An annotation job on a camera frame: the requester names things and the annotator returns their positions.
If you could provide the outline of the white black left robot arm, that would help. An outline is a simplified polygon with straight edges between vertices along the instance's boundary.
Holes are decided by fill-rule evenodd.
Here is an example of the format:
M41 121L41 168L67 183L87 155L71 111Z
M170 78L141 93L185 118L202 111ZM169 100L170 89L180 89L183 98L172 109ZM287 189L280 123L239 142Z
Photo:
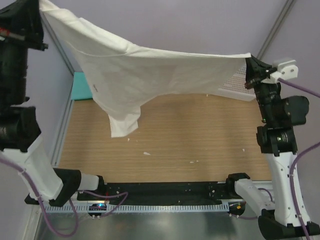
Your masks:
M79 191L101 200L107 192L99 175L53 168L43 145L36 108L25 107L28 51L44 51L37 0L17 0L0 11L0 151L2 162L17 169L29 194L25 202L62 207Z

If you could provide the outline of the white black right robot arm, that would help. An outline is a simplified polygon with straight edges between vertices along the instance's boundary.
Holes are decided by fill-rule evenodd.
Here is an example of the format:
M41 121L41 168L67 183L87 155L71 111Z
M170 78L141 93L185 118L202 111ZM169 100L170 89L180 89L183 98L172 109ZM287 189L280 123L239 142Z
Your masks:
M256 139L268 162L275 199L264 196L245 173L229 175L225 192L231 198L240 196L251 207L265 239L310 239L320 227L304 204L297 170L302 154L294 133L295 126L306 123L310 103L305 96L281 97L281 85L298 76L298 67L292 59L270 65L250 56L245 62L245 87L254 91L262 117Z

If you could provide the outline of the white printed t-shirt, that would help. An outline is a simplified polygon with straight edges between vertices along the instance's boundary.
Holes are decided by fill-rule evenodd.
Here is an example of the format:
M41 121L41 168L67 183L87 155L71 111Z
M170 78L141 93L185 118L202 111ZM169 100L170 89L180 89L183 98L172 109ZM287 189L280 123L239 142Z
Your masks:
M51 1L40 1L39 9L81 67L93 100L108 114L113 138L135 131L141 106L158 96L216 94L251 56L143 47Z

